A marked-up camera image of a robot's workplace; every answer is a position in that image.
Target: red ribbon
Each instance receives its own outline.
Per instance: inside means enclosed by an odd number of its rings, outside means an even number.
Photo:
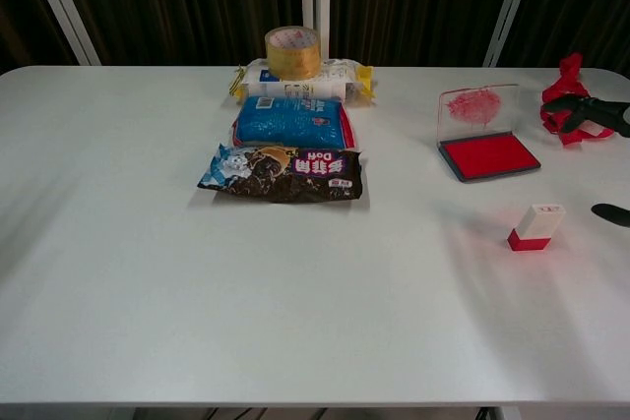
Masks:
[[[582,67],[582,54],[573,53],[560,61],[560,79],[558,79],[553,86],[542,92],[542,103],[548,103],[562,95],[567,93],[574,93],[582,97],[590,96],[589,92],[578,80],[580,74],[580,68]],[[589,132],[578,128],[571,133],[561,133],[560,129],[565,120],[571,115],[570,111],[562,111],[549,113],[540,108],[540,118],[542,119],[542,125],[550,133],[558,135],[562,145],[570,145],[572,143],[579,143],[582,140],[594,140],[600,138],[607,138],[611,136],[614,131],[609,128],[604,128],[598,135],[592,135]]]

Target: blue snack bag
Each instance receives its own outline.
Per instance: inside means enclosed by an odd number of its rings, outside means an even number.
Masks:
[[[354,148],[354,134],[342,103],[310,98],[248,97],[233,125],[236,146]]]

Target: white snack bag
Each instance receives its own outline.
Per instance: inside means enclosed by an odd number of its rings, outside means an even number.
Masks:
[[[260,95],[265,97],[337,98],[359,92],[368,97],[372,93],[372,67],[351,59],[329,59],[314,78],[303,81],[282,81],[274,77],[266,59],[255,59],[246,68],[239,68],[229,88],[239,98]]]

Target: red ink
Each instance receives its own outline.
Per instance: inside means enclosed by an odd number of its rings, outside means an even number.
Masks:
[[[501,97],[488,89],[460,93],[446,104],[451,116],[468,123],[487,125],[501,108]]]

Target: packing tape roll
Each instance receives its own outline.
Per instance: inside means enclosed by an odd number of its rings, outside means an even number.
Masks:
[[[322,69],[319,34],[306,27],[280,27],[265,35],[270,72],[284,81],[317,76]]]

